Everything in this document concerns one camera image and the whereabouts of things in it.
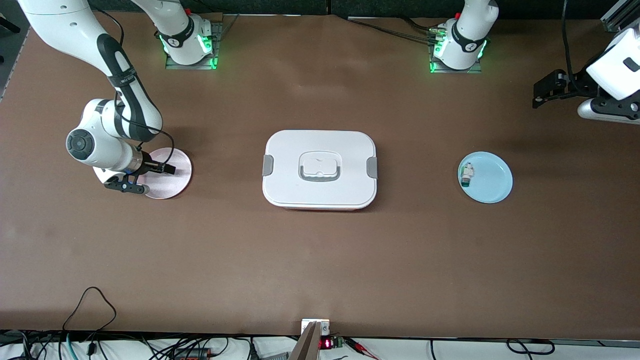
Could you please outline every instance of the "green led light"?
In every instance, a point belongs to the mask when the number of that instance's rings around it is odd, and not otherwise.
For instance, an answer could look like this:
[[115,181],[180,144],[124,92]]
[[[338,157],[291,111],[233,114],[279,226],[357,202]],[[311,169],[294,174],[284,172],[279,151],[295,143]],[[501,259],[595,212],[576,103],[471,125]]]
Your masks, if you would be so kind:
[[209,50],[207,49],[207,46],[204,44],[204,39],[198,34],[198,42],[200,42],[200,47],[202,48],[202,51],[204,51],[205,53],[208,53]]
[[169,50],[166,49],[166,45],[164,44],[164,40],[162,39],[162,35],[158,35],[158,37],[160,38],[160,42],[162,43],[162,48],[164,49],[165,53],[169,53]]
[[486,40],[484,41],[484,43],[482,44],[482,47],[480,48],[480,52],[478,53],[478,59],[482,57],[485,46],[486,46]]

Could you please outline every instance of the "red wire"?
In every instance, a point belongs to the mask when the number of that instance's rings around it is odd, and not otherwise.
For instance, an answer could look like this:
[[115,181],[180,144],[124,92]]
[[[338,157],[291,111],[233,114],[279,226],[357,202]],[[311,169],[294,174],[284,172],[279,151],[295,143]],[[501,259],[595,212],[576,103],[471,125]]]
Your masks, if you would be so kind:
[[356,349],[360,350],[362,352],[362,355],[364,356],[368,356],[371,359],[380,360],[374,354],[372,354],[371,351],[367,350],[367,348],[362,346],[362,344],[356,343]]

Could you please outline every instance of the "small object on plate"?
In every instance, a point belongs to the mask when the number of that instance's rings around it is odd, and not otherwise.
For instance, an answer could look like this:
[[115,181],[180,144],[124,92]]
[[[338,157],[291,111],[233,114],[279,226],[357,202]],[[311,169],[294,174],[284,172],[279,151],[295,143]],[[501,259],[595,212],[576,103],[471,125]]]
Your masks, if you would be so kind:
[[[465,186],[463,176],[465,168],[470,164],[470,176],[474,178],[473,186]],[[494,204],[504,200],[513,187],[513,175],[504,160],[485,151],[473,152],[465,156],[458,166],[458,183],[471,199],[485,204]]]
[[462,168],[462,179],[460,180],[460,185],[463,188],[468,188],[469,183],[471,183],[471,177],[474,175],[474,166],[471,163],[467,163]]

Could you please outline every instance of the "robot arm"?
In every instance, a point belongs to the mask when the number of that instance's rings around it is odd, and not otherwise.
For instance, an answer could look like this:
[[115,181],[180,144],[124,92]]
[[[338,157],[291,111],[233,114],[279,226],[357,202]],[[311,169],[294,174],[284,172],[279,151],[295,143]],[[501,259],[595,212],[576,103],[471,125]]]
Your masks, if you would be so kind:
[[87,1],[19,0],[19,3],[44,42],[102,71],[122,101],[90,101],[80,124],[67,137],[69,154],[106,174],[100,176],[96,171],[106,187],[123,185],[118,190],[125,192],[148,190],[135,180],[129,183],[128,175],[137,179],[148,171],[172,174],[173,167],[152,161],[147,153],[124,141],[150,141],[162,128],[162,117],[124,50],[97,22]]
[[212,52],[205,37],[211,36],[211,22],[184,12],[179,0],[131,0],[154,22],[165,51],[176,63],[192,65]]
[[465,0],[459,19],[439,25],[445,35],[436,36],[438,46],[433,56],[455,70],[470,68],[478,59],[498,13],[494,0]]
[[575,96],[589,98],[578,107],[582,118],[640,124],[640,19],[618,33],[573,79],[555,70],[537,82],[533,108]]

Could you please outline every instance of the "table surface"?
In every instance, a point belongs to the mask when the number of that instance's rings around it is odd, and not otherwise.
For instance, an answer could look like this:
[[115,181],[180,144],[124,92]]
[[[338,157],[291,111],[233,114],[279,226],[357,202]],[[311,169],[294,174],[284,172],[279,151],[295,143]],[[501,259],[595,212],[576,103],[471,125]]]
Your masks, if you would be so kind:
[[[580,99],[531,109],[565,66],[558,21],[498,21],[470,75],[430,74],[425,46],[334,16],[240,17],[217,70],[164,70],[151,21],[117,16],[191,184],[152,200],[74,161],[67,133],[113,89],[31,32],[0,106],[0,327],[59,329],[95,285],[113,330],[295,334],[323,317],[352,336],[640,340],[640,127],[581,119]],[[576,69],[611,38],[598,21],[568,30]],[[367,133],[374,202],[269,204],[262,155],[282,129]],[[474,151],[509,164],[506,200],[462,192]],[[109,315],[92,293],[70,327]]]

